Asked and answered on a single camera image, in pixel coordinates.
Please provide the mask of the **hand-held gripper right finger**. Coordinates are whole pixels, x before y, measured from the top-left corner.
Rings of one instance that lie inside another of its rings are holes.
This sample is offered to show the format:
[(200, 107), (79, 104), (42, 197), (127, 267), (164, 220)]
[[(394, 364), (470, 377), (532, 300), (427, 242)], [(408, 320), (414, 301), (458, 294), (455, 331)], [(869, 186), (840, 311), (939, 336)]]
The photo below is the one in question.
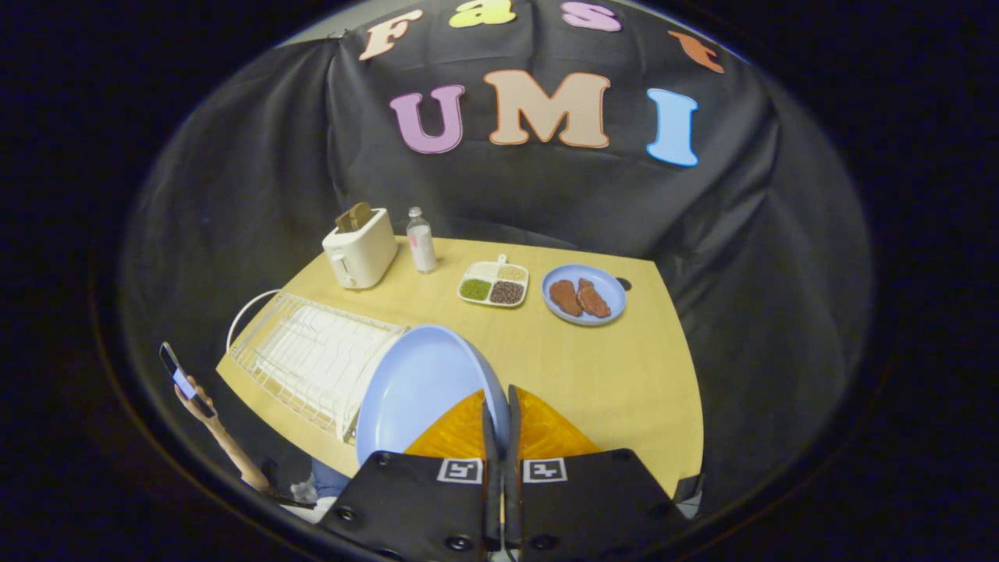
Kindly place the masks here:
[(628, 448), (603, 450), (535, 394), (509, 387), (504, 548), (515, 561), (635, 561), (689, 524)]

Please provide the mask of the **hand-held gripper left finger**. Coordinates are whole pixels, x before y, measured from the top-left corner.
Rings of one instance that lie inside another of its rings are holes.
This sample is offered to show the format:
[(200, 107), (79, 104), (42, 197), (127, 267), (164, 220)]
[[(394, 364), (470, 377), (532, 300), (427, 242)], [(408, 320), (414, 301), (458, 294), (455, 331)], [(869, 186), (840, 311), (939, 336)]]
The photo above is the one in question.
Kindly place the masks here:
[(502, 548), (502, 469), (475, 391), (404, 451), (372, 453), (320, 527), (392, 560), (488, 561)]

